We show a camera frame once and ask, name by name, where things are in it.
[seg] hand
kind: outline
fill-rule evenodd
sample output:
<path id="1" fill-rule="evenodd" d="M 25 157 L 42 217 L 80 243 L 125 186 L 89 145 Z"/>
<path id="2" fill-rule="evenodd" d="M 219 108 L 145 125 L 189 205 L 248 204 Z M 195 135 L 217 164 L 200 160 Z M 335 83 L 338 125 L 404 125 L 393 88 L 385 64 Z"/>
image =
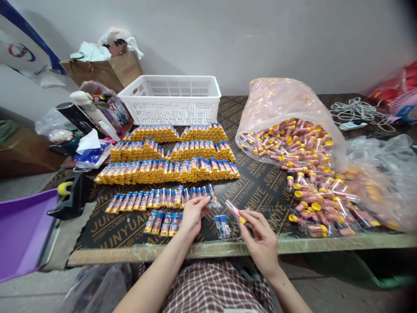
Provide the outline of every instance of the hand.
<path id="1" fill-rule="evenodd" d="M 193 238 L 198 235 L 201 230 L 201 219 L 209 213 L 205 205 L 210 202 L 210 199 L 210 196 L 197 197 L 184 205 L 180 230 L 187 230 L 188 233 L 193 235 Z"/>
<path id="2" fill-rule="evenodd" d="M 256 266 L 265 279 L 270 281 L 280 271 L 277 236 L 263 214 L 249 210 L 239 211 L 253 225 L 253 233 L 255 235 L 255 238 L 252 238 L 246 226 L 239 224 L 243 240 L 248 246 Z"/>

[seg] white wall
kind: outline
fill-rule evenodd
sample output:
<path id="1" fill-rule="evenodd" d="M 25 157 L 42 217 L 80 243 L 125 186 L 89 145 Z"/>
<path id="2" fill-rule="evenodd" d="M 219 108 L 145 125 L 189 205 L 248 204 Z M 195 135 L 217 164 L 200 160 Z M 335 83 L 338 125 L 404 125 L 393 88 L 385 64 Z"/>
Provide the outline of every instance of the white wall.
<path id="1" fill-rule="evenodd" d="M 397 0 L 9 1 L 61 59 L 117 26 L 137 38 L 145 73 L 214 75 L 224 95 L 247 94 L 257 77 L 295 78 L 316 93 L 368 92 L 417 56 Z M 0 104 L 10 110 L 36 119 L 67 99 L 18 75 L 0 68 Z"/>

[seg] forearm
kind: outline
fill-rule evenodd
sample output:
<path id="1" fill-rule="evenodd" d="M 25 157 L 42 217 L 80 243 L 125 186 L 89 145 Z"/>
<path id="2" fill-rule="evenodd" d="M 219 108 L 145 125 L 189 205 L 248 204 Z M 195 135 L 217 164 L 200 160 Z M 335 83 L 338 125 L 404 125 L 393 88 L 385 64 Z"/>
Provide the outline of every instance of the forearm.
<path id="1" fill-rule="evenodd" d="M 312 313 L 281 267 L 268 279 L 284 313 Z"/>
<path id="2" fill-rule="evenodd" d="M 159 312 L 192 241 L 187 230 L 179 230 L 114 312 Z"/>

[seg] purple tray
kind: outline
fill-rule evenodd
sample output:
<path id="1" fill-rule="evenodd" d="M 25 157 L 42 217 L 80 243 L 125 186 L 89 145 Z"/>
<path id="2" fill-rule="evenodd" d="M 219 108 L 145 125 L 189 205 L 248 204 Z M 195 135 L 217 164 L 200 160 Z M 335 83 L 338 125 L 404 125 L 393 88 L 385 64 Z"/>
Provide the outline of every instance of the purple tray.
<path id="1" fill-rule="evenodd" d="M 0 202 L 0 283 L 40 268 L 38 260 L 55 220 L 46 213 L 57 199 L 52 189 Z"/>

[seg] cardboard box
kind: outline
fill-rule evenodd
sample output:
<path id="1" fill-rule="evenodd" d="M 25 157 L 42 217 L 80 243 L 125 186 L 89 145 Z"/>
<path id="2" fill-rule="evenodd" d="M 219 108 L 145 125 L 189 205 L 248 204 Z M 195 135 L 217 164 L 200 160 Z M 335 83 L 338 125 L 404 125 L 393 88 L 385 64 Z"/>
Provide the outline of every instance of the cardboard box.
<path id="1" fill-rule="evenodd" d="M 143 74 L 138 55 L 134 51 L 128 51 L 108 61 L 69 60 L 60 64 L 78 86 L 81 86 L 84 81 L 95 80 L 116 93 Z"/>
<path id="2" fill-rule="evenodd" d="M 0 144 L 0 178 L 58 171 L 66 156 L 48 151 L 51 144 L 32 130 L 20 127 Z"/>

